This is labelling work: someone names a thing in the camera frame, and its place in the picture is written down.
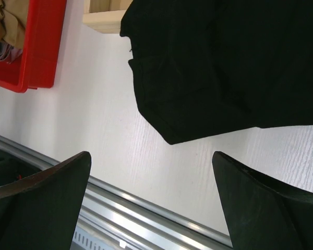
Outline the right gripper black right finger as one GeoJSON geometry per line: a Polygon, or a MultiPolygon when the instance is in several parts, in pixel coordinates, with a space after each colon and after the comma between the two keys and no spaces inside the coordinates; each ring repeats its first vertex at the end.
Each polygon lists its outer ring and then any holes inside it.
{"type": "Polygon", "coordinates": [[[313,193],[242,164],[212,157],[233,249],[313,249],[313,193]]]}

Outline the tan tank top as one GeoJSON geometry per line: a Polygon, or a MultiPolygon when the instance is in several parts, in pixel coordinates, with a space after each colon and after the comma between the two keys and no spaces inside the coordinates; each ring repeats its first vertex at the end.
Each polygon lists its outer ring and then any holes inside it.
{"type": "Polygon", "coordinates": [[[23,49],[29,1],[0,1],[0,41],[23,49]]]}

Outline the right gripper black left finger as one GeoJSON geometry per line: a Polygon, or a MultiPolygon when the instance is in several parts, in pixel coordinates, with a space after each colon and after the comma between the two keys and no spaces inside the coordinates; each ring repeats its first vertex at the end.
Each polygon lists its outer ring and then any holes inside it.
{"type": "Polygon", "coordinates": [[[70,249],[90,170],[88,152],[41,170],[0,151],[0,249],[70,249]]]}

